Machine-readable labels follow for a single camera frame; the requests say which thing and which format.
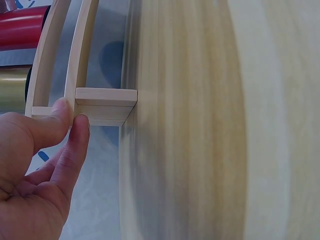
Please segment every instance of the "skin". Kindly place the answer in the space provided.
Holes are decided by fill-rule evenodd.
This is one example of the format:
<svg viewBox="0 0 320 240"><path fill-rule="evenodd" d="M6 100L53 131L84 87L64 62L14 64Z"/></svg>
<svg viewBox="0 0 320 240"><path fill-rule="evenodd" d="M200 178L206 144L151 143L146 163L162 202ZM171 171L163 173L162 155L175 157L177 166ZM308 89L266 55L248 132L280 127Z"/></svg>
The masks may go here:
<svg viewBox="0 0 320 240"><path fill-rule="evenodd" d="M0 116L0 240L58 240L67 221L74 186L85 161L89 120L78 115L66 145L39 170L25 176L32 157L59 144L69 129L65 98L51 116Z"/></svg>
<svg viewBox="0 0 320 240"><path fill-rule="evenodd" d="M4 13L8 11L7 5L9 10L15 10L17 9L15 0L0 0L0 13Z"/></svg>

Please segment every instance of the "white surface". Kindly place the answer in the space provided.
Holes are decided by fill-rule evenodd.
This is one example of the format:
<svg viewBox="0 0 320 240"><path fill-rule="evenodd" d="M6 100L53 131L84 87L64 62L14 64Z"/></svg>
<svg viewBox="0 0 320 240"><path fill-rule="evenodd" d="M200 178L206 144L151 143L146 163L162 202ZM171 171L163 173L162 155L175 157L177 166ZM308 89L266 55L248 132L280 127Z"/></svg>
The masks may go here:
<svg viewBox="0 0 320 240"><path fill-rule="evenodd" d="M19 0L27 7L34 0ZM33 6L50 5L51 0L35 0ZM81 1L72 0L62 31L53 74L50 105L63 96L71 42ZM97 12L88 67L87 87L108 88L99 64L102 48L123 41L128 0L101 0ZM34 49L0 52L0 66L31 64ZM86 161L74 189L68 221L61 240L120 240L118 192L118 128L91 127ZM62 144L43 150L53 156ZM43 164L35 156L28 172Z"/></svg>

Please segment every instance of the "red object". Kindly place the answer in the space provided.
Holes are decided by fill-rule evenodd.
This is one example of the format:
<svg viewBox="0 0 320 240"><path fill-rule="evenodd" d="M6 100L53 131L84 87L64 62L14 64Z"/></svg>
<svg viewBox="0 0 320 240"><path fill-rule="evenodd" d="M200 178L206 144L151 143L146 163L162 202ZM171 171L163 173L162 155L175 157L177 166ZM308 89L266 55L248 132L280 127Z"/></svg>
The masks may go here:
<svg viewBox="0 0 320 240"><path fill-rule="evenodd" d="M38 46L49 6L31 7L0 14L0 51Z"/></svg>

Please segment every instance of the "metallic gold surface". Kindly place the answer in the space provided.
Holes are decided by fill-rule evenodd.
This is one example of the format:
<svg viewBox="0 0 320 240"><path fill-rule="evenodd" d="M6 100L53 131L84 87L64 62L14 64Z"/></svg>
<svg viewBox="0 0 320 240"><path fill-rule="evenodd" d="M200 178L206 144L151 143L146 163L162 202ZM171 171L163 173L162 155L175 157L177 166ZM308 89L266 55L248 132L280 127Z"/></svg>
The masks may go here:
<svg viewBox="0 0 320 240"><path fill-rule="evenodd" d="M25 112L25 87L30 67L0 67L0 113Z"/></svg>

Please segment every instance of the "wooden frame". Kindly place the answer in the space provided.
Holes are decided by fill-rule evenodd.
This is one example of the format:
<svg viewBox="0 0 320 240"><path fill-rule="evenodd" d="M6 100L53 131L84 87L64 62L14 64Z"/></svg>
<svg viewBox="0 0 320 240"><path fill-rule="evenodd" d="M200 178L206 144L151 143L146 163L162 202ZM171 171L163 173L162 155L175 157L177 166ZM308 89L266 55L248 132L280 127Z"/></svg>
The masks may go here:
<svg viewBox="0 0 320 240"><path fill-rule="evenodd" d="M54 0L43 27L28 89L25 115L50 115L49 95L56 52L71 0ZM77 114L86 114L92 126L122 126L137 102L130 89L86 88L90 47L99 0L83 0L72 40L64 97Z"/></svg>

